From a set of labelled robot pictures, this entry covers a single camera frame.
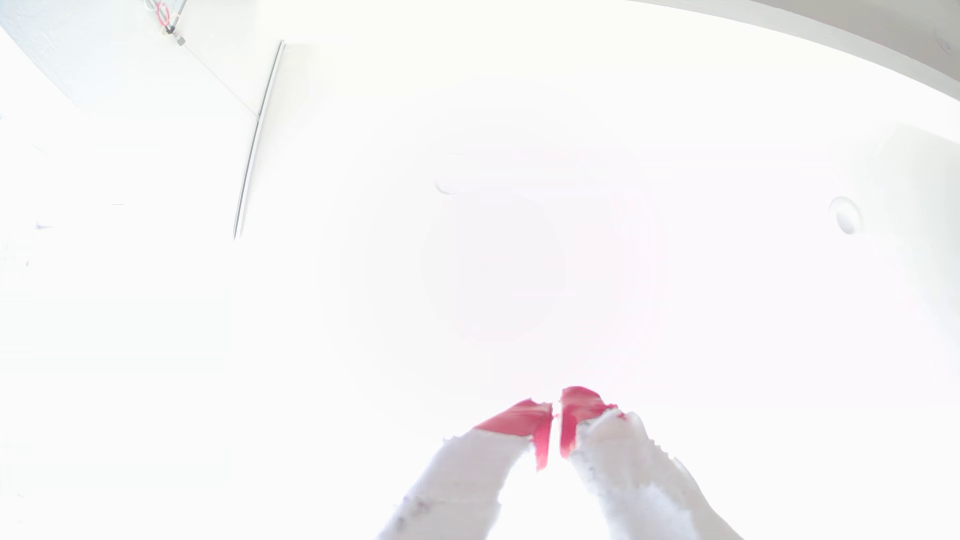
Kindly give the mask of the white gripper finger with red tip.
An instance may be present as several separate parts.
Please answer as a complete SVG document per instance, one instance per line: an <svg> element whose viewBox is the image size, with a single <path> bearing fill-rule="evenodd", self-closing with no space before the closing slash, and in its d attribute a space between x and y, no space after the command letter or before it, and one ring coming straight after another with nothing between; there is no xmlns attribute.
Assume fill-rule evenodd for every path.
<svg viewBox="0 0 960 540"><path fill-rule="evenodd" d="M598 393L560 394L561 456L594 497L611 539L741 539L642 418Z"/></svg>
<svg viewBox="0 0 960 540"><path fill-rule="evenodd" d="M524 456L546 469L553 404L524 399L445 440L400 500L379 539L487 539L499 496Z"/></svg>

